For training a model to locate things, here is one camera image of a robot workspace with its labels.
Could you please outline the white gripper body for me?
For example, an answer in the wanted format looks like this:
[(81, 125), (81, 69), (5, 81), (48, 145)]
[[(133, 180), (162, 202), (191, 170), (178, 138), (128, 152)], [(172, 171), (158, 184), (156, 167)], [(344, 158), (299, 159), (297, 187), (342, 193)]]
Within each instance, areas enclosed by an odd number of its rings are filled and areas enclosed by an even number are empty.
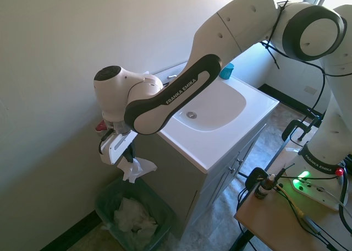
[(117, 134), (108, 131), (102, 138), (98, 147), (101, 161), (108, 165), (115, 164), (123, 152), (133, 142), (137, 133), (130, 131), (128, 134)]

